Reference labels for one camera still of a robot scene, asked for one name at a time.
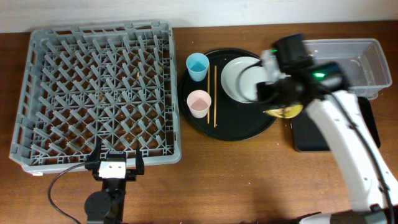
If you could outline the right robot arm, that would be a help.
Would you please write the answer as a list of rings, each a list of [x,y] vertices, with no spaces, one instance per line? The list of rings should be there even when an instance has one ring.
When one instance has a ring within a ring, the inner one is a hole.
[[[286,74],[258,83],[257,102],[265,110],[303,105],[343,174],[351,209],[313,213],[297,223],[397,223],[397,180],[389,170],[361,114],[357,96],[336,62],[316,64],[303,35],[272,44],[260,66]]]

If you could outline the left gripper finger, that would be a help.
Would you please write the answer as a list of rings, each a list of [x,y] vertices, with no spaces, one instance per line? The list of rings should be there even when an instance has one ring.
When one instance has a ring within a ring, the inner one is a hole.
[[[144,160],[139,143],[136,145],[136,174],[144,174]]]
[[[91,161],[96,162],[100,159],[101,154],[101,139],[96,140],[95,149],[91,155]]]

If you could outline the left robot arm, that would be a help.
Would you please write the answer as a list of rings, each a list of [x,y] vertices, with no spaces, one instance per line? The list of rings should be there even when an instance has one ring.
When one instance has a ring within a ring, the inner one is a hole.
[[[144,160],[139,145],[133,147],[136,153],[134,169],[126,167],[127,154],[124,151],[108,152],[100,158],[101,139],[96,140],[94,151],[87,157],[85,169],[102,183],[100,191],[92,193],[85,201],[88,223],[122,223],[126,184],[135,182],[145,172]]]

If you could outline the pink plastic cup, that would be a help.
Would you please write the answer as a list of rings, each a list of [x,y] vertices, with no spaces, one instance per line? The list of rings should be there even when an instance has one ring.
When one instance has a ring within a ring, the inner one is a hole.
[[[210,97],[204,90],[195,90],[187,96],[187,105],[194,118],[204,118],[209,104]]]

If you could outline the yellow bowl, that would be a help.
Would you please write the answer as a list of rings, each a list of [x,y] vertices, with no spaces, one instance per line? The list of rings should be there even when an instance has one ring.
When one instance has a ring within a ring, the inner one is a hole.
[[[285,108],[267,110],[265,111],[265,113],[268,114],[269,116],[273,116],[276,118],[290,119],[299,115],[302,110],[303,110],[303,105],[293,105]]]

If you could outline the grey round plate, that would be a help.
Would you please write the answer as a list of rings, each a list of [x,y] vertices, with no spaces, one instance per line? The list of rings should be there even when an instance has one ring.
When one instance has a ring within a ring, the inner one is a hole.
[[[237,88],[240,72],[257,62],[259,62],[259,59],[254,57],[238,57],[225,65],[221,72],[221,85],[230,98],[240,103],[249,103],[244,96],[251,101],[257,101],[256,85],[266,81],[266,72],[263,67],[247,69],[239,80],[241,91]]]

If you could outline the light blue plastic cup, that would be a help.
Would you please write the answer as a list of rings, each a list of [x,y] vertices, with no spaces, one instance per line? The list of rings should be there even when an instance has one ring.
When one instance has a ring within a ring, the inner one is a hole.
[[[190,78],[195,82],[200,82],[206,77],[210,61],[205,54],[193,53],[187,57],[186,66]]]

